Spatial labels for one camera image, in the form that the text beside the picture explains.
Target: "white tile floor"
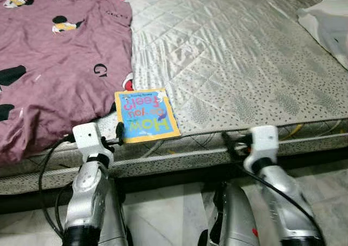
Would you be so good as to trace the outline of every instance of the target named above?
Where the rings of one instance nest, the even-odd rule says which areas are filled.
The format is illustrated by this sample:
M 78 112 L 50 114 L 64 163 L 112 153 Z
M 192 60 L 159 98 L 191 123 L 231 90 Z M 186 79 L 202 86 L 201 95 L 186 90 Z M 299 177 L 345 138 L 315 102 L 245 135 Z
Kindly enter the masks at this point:
M 328 246 L 348 245 L 348 160 L 290 171 L 311 203 Z M 243 185 L 258 225 L 261 245 L 279 246 L 274 225 L 257 188 Z M 203 184 L 187 184 L 132 193 L 124 203 L 134 245 L 197 245 L 207 228 L 213 192 Z M 60 208 L 64 217 L 66 206 Z M 0 216 L 0 245 L 61 245 L 40 210 Z

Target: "purple bedsheet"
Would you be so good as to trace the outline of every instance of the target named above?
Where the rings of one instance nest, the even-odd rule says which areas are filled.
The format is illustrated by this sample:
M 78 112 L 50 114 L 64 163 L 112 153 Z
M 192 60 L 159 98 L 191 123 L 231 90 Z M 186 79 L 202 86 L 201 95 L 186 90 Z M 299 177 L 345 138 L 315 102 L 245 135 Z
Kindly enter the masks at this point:
M 0 0 L 0 165 L 109 113 L 132 71 L 125 0 Z

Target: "quilted mattress cover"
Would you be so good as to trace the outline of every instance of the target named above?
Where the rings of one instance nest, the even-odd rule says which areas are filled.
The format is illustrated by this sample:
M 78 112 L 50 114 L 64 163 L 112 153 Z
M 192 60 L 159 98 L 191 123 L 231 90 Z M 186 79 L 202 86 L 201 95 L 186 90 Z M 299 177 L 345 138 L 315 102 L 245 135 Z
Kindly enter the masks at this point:
M 165 87 L 183 138 L 116 147 L 110 171 L 127 177 L 228 163 L 218 134 L 277 125 L 279 155 L 348 146 L 348 72 L 297 23 L 319 0 L 128 0 L 136 89 Z M 97 120 L 115 138 L 116 113 Z M 0 194 L 37 190 L 43 152 L 0 169 Z M 81 164 L 57 149 L 44 187 L 62 187 Z

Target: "yellow book border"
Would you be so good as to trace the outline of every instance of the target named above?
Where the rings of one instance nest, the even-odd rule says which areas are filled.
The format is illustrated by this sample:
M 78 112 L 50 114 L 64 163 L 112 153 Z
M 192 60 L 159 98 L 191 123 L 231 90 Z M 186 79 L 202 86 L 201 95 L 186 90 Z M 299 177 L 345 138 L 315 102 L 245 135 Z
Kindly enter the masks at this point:
M 116 111 L 117 111 L 118 121 L 123 122 L 120 94 L 145 93 L 145 92 L 154 92 L 154 91 L 165 91 L 166 95 L 168 95 L 165 88 L 152 89 L 152 90 L 135 90 L 135 91 L 117 91 L 117 92 L 115 92 Z M 154 141 L 154 140 L 158 140 L 158 139 L 176 137 L 176 136 L 181 135 L 180 130 L 179 130 L 178 125 L 177 125 L 177 122 L 174 118 L 174 113 L 173 113 L 172 107 L 169 103 L 168 97 L 164 97 L 163 101 L 164 101 L 165 107 L 168 111 L 168 118 L 169 118 L 170 124 L 172 125 L 173 131 L 170 133 L 166 133 L 166 134 L 126 138 L 125 139 L 126 143 L 138 143 L 138 142 L 145 142 L 145 141 Z

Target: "book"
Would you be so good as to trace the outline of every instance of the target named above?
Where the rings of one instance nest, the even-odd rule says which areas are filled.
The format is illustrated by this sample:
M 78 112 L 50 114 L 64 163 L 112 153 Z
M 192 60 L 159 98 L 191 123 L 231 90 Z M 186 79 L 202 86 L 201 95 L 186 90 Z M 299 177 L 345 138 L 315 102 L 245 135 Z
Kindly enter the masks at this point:
M 165 89 L 115 92 L 115 102 L 126 143 L 180 136 Z

